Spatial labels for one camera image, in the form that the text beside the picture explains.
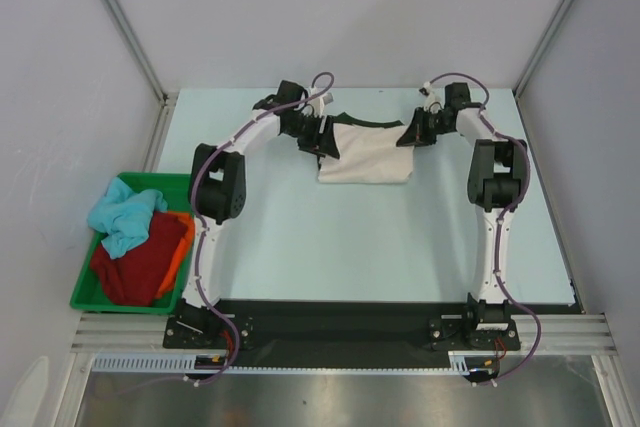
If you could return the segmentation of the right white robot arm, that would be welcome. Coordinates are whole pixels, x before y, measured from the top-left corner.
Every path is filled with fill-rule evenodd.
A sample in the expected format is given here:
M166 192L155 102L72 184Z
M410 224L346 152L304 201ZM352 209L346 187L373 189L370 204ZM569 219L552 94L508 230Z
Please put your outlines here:
M476 209L478 254L476 288L458 318L429 322L435 350L490 350L518 342L506 285L511 224L530 183L526 143L501 133L487 116L485 102L474 102L468 85L454 82L439 97L427 82L420 88L425 105L415 109L398 147L423 147L457 133L473 148L467 197Z

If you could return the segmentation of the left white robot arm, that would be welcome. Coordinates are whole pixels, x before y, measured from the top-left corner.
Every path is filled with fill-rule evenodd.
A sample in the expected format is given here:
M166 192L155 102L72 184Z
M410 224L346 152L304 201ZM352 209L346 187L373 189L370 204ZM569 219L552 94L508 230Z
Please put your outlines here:
M231 223L241 214L247 198L246 158L281 134L297 140L312 141L316 155L334 154L335 147L318 150L325 122L305 109L324 104L331 93L334 76L321 72L306 88L283 80L277 91L252 107L249 119L218 145L199 144L194 152L188 200L194 214L193 254L182 300L200 312L186 324L186 334L197 345L214 344L221 334L221 324L238 335L238 328L216 304L214 275L220 269L217 256L222 252Z

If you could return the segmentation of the white and green t-shirt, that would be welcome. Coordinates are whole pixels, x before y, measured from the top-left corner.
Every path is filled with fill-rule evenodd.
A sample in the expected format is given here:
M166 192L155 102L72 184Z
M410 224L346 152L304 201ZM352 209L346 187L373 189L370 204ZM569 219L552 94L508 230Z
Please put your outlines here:
M334 117L332 133L339 158L319 160L325 184L402 184L414 169L414 147L397 142L408 127L399 120L369 122L346 113Z

